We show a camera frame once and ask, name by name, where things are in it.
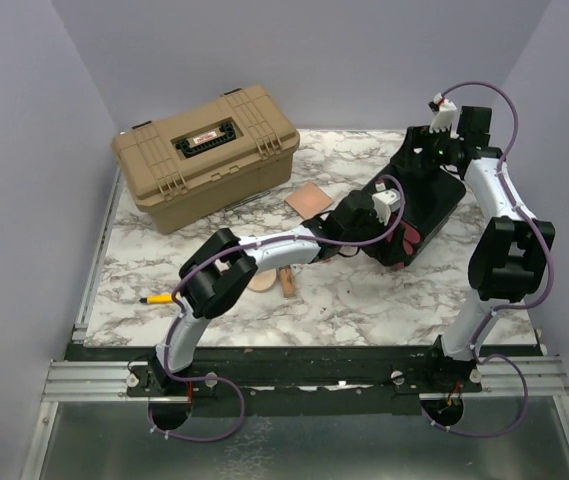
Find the black makeup drawer organizer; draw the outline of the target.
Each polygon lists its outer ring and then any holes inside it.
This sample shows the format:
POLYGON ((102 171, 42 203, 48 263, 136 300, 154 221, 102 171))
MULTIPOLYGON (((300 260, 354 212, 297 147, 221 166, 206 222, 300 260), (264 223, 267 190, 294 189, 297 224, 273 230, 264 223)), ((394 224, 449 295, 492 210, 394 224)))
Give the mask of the black makeup drawer organizer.
POLYGON ((410 265, 441 230, 465 196, 466 187, 442 170, 418 178, 389 167, 370 180, 363 191, 375 193, 375 183, 383 174, 392 175, 402 184, 406 206, 399 226, 390 236, 362 250, 381 265, 400 269, 410 265))

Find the beige concealer tube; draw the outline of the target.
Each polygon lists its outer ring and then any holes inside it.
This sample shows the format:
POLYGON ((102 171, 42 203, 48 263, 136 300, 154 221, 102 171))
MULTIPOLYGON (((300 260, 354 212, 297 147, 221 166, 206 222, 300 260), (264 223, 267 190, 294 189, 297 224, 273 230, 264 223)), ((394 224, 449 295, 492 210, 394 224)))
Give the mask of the beige concealer tube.
POLYGON ((284 298, 291 299, 296 295, 293 271, 290 265, 278 269, 278 278, 284 298))

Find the black eyeliner pencil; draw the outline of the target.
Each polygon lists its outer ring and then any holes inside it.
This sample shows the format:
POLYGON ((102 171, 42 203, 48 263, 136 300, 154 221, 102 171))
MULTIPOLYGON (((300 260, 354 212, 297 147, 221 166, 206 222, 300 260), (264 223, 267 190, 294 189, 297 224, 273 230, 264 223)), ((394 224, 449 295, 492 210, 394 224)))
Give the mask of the black eyeliner pencil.
POLYGON ((225 211, 234 210, 235 208, 238 208, 238 207, 240 207, 240 206, 243 206, 243 205, 249 204, 249 203, 251 203, 251 202, 254 202, 254 201, 256 201, 256 200, 262 199, 262 198, 267 197, 268 195, 270 195, 270 193, 271 193, 270 190, 265 190, 265 191, 259 192, 259 193, 255 194, 255 195, 249 196, 249 197, 247 197, 247 198, 245 198, 245 199, 242 199, 242 200, 240 200, 240 201, 237 201, 237 202, 235 202, 235 203, 232 203, 231 205, 225 207, 225 211))

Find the round wooden compact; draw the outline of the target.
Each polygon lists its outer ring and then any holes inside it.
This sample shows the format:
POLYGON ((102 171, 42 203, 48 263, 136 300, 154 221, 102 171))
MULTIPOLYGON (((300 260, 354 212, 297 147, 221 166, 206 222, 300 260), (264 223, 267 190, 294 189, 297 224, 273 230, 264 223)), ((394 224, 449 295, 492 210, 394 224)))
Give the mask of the round wooden compact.
POLYGON ((262 293, 273 287, 277 279, 275 269, 257 273, 248 283, 247 289, 252 292, 262 293))

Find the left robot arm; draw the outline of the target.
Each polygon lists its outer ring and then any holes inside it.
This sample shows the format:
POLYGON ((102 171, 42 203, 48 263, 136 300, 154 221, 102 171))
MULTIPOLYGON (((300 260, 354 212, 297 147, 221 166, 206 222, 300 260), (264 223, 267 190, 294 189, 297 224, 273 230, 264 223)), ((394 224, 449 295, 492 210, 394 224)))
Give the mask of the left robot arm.
POLYGON ((345 248, 369 247, 383 238, 400 203, 394 189, 374 194, 356 190, 333 211, 280 234, 239 237, 228 228, 217 231, 179 271, 171 293, 175 318, 156 347, 150 382, 166 395, 182 388, 184 369, 193 362, 209 323, 237 303, 256 275, 331 259, 345 248))

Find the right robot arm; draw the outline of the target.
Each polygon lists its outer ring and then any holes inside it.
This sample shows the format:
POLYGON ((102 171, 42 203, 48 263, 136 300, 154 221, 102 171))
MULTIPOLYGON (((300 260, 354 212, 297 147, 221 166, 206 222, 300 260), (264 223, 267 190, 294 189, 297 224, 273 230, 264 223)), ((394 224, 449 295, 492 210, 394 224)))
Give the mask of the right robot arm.
POLYGON ((475 367, 498 315, 521 308, 550 276, 547 255, 555 228, 524 205, 504 153, 490 146, 491 109, 457 108, 444 97, 429 107, 431 123, 409 128, 393 160, 406 194, 409 244, 421 250, 443 227, 465 189, 473 192, 486 220, 469 260, 467 299, 423 367, 425 383, 445 391, 475 367))

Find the square copper compact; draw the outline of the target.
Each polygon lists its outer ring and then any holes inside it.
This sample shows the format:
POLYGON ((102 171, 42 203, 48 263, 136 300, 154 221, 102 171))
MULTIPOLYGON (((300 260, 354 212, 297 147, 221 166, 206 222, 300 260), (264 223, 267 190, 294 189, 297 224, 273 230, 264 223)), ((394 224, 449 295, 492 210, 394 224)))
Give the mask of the square copper compact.
POLYGON ((333 204, 333 199, 313 182, 307 182, 285 198, 301 218, 310 219, 333 204))

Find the tan plastic toolbox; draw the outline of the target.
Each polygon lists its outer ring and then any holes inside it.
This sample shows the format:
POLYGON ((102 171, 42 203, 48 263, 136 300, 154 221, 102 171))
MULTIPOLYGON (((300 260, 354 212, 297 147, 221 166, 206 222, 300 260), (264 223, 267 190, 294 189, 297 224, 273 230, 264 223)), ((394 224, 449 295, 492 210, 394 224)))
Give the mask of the tan plastic toolbox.
POLYGON ((260 85, 111 142, 134 204, 162 234, 287 182, 299 145, 298 130, 260 85))

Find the yellow marker pen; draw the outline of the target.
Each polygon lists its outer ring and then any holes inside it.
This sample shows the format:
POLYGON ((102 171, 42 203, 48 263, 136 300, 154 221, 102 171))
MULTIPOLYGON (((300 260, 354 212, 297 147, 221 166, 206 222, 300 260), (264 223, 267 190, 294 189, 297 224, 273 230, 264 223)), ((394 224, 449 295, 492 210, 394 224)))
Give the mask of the yellow marker pen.
POLYGON ((139 303, 144 305, 166 305, 174 302, 175 299, 171 294, 153 295, 139 299, 139 303))

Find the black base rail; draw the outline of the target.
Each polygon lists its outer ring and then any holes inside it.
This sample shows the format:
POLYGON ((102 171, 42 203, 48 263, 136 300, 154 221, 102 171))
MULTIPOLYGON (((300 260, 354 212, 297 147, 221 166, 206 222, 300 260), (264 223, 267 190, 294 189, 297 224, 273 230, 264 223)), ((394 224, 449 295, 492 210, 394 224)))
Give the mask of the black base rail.
POLYGON ((417 415, 422 394, 453 401, 481 386, 474 362, 446 360, 427 346, 200 347, 169 377, 149 347, 67 347, 82 367, 120 366, 123 397, 148 400, 168 414, 234 416, 242 394, 249 415, 392 413, 417 415))

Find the aluminium extrusion frame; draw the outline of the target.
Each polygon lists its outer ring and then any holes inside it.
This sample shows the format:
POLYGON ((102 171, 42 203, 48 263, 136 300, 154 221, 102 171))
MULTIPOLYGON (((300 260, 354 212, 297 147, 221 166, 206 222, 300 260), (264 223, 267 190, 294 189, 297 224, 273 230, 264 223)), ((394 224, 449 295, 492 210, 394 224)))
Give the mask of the aluminium extrusion frame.
POLYGON ((116 176, 69 343, 50 364, 24 479, 181 479, 194 470, 197 447, 153 432, 146 396, 130 397, 127 378, 163 335, 170 312, 146 315, 140 298, 165 294, 168 267, 118 274, 117 218, 133 217, 116 176))

